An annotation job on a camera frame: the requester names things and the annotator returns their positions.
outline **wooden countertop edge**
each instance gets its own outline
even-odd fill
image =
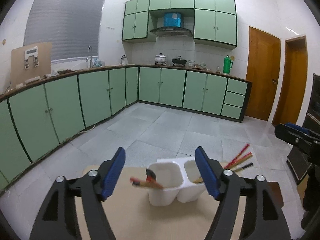
[[[200,72],[200,73],[207,73],[207,74],[212,74],[212,75],[217,75],[217,76],[222,76],[222,77],[228,77],[228,78],[232,78],[235,80],[239,80],[239,81],[243,81],[243,82],[247,82],[247,83],[252,83],[249,80],[246,79],[242,79],[242,78],[238,78],[235,76],[231,76],[231,75],[225,75],[225,74],[218,74],[215,72],[212,72],[210,70],[202,70],[202,69],[192,69],[192,68],[188,68],[188,67],[173,67],[173,66],[162,66],[162,65],[140,65],[140,64],[135,64],[135,65],[115,65],[115,66],[105,66],[105,67],[94,67],[94,68],[87,68],[87,69],[81,69],[81,70],[76,70],[70,73],[65,73],[65,74],[61,74],[58,76],[54,76],[54,77],[49,77],[49,78],[42,78],[38,81],[29,83],[21,88],[18,89],[14,89],[11,90],[10,92],[7,92],[3,95],[0,96],[0,102],[6,100],[7,98],[18,94],[24,90],[27,90],[29,88],[38,86],[38,85],[42,85],[45,84],[47,82],[51,82],[60,78],[65,78],[65,77],[70,77],[70,76],[75,76],[75,75],[79,75],[79,74],[83,74],[83,73],[90,73],[90,72],[96,72],[96,71],[103,71],[103,70],[110,70],[110,69],[118,69],[118,68],[125,68],[125,67],[155,67],[155,68],[169,68],[169,69],[181,69],[181,70],[188,70],[188,71],[194,71],[194,72]]]

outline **faucet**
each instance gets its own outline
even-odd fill
[[[89,45],[89,47],[88,47],[88,56],[87,56],[87,58],[85,59],[85,61],[89,61],[89,51],[91,51],[90,67],[89,67],[89,68],[92,68],[92,46],[91,46],[91,45]]]

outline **white pot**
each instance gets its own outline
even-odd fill
[[[156,63],[164,63],[165,58],[166,58],[166,56],[162,55],[162,53],[160,53],[160,54],[156,55],[155,62]]]

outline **white plastic container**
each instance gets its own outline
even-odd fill
[[[170,205],[175,197],[182,203],[194,201],[205,191],[204,183],[193,183],[200,177],[194,157],[159,159],[148,169],[156,174],[158,183],[168,187],[149,190],[149,201],[153,206]]]

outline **window blind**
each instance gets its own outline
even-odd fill
[[[34,0],[24,45],[52,41],[51,60],[98,56],[104,0]]]

